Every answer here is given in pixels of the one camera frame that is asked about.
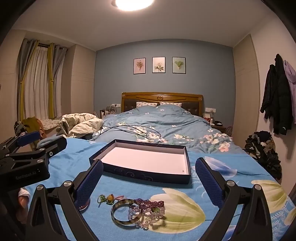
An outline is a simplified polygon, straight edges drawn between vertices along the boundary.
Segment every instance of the tortoiseshell bangle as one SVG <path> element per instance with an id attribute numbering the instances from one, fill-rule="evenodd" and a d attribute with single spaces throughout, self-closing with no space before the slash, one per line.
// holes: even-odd
<path id="1" fill-rule="evenodd" d="M 120 221 L 120 220 L 118 220 L 118 219 L 116 219 L 116 218 L 114 217 L 114 212 L 115 212 L 115 211 L 116 211 L 121 205 L 123 205 L 123 204 L 125 204 L 125 203 L 137 204 L 137 205 L 139 206 L 139 208 L 140 208 L 140 212 L 139 212 L 139 214 L 138 214 L 135 218 L 133 218 L 133 219 L 131 219 L 131 220 L 129 220 L 129 221 Z M 142 206 L 141 206 L 141 204 L 140 204 L 138 201 L 136 201 L 136 200 L 134 200 L 134 199 L 122 199 L 122 200 L 118 201 L 117 203 L 115 203 L 115 204 L 112 206 L 112 208 L 111 208 L 111 217 L 112 217 L 112 220 L 113 220 L 114 222 L 118 223 L 118 224 L 122 224 L 122 225 L 133 224 L 133 223 L 135 223 L 136 221 L 140 220 L 140 218 L 142 217 Z"/>

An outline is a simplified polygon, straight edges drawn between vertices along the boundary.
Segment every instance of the wooden headboard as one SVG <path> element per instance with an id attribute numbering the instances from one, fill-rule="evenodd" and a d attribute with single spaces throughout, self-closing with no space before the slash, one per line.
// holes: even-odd
<path id="1" fill-rule="evenodd" d="M 121 111 L 126 112 L 136 108 L 138 102 L 177 102 L 182 108 L 193 115 L 202 116 L 202 95 L 167 93 L 167 92 L 123 92 Z"/>

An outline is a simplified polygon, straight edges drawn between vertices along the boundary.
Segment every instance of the blue gripper pad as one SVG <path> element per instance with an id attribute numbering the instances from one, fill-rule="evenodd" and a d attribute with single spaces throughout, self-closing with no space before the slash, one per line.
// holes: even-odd
<path id="1" fill-rule="evenodd" d="M 195 171 L 199 179 L 202 182 L 207 194 L 209 195 L 212 203 L 221 209 L 224 205 L 223 190 L 218 181 L 212 175 L 210 167 L 202 161 L 202 158 L 198 158 L 195 162 Z"/>
<path id="2" fill-rule="evenodd" d="M 28 133 L 26 135 L 20 136 L 17 139 L 17 145 L 19 147 L 28 145 L 34 141 L 38 141 L 41 138 L 39 131 L 34 131 L 31 133 Z"/>
<path id="3" fill-rule="evenodd" d="M 103 163 L 98 160 L 86 171 L 87 174 L 76 189 L 74 204 L 77 208 L 86 204 L 103 173 Z"/>

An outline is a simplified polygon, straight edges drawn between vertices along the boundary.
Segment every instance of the nightstand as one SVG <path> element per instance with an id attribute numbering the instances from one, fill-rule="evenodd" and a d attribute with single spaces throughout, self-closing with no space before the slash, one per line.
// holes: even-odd
<path id="1" fill-rule="evenodd" d="M 226 131 L 226 127 L 224 127 L 224 126 L 216 126 L 216 125 L 214 125 L 214 126 L 211 126 L 211 128 L 216 129 L 218 131 L 221 131 L 221 133 L 225 133 L 225 131 Z"/>

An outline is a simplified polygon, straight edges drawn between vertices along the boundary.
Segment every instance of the open box lid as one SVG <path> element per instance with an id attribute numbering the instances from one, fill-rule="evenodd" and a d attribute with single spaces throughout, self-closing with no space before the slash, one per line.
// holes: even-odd
<path id="1" fill-rule="evenodd" d="M 188 184 L 191 177 L 185 146 L 115 139 L 89 158 L 104 171 L 141 180 Z"/>

